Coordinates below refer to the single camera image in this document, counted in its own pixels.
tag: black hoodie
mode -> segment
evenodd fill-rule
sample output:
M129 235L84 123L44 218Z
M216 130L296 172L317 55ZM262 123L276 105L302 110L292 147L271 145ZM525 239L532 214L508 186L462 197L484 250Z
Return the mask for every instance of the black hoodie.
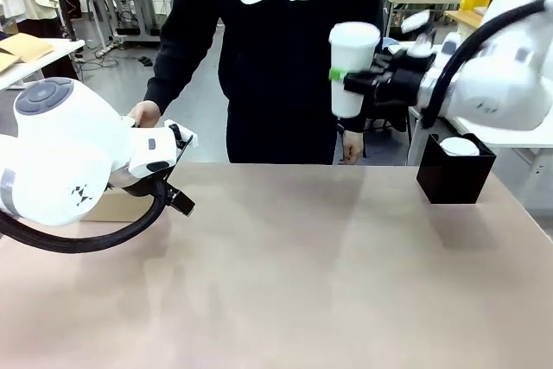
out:
M162 112L206 56L219 18L226 26L219 81L232 108L314 127L332 117L330 30L383 23L382 0L175 0L145 97Z

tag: black pants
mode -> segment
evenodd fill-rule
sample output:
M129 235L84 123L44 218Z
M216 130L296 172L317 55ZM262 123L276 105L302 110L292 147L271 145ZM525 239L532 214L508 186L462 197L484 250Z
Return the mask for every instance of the black pants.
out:
M55 19L41 19L34 21L27 19L17 24L17 29L27 35L32 35L37 38L61 38L61 23L56 17ZM77 73L68 56L46 65L42 69L44 78L65 77L72 80L78 80Z
M233 111L229 107L226 150L231 163L333 164L336 124Z

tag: green tape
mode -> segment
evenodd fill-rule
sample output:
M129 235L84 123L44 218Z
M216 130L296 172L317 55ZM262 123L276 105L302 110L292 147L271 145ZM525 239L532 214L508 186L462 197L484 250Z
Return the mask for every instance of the green tape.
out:
M328 79L331 81L343 81L347 75L347 71L339 68L330 68Z

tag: gray button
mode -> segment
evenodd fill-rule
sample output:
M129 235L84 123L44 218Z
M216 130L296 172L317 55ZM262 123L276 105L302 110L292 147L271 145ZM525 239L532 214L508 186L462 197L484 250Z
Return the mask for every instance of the gray button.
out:
M57 106L59 103L61 103L64 99L66 99L66 96L69 94L69 88L66 86L58 86L55 89L54 94L48 98L44 104L46 107L51 108L54 106Z
M16 104L16 109L21 114L35 114L41 111L41 106L37 103L31 103L25 99L18 100Z
M73 81L65 78L39 81L17 97L16 110L25 116L50 111L72 94L73 87Z
M25 99L33 103L41 103L52 97L54 93L55 84L37 84L28 89Z

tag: black box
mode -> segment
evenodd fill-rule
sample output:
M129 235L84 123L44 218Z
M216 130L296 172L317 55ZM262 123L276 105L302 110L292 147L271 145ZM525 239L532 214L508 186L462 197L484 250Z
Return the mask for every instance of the black box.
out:
M490 175L496 156L474 134L462 136L480 150L480 156L450 156L436 134L424 149L416 181L432 204L474 204Z

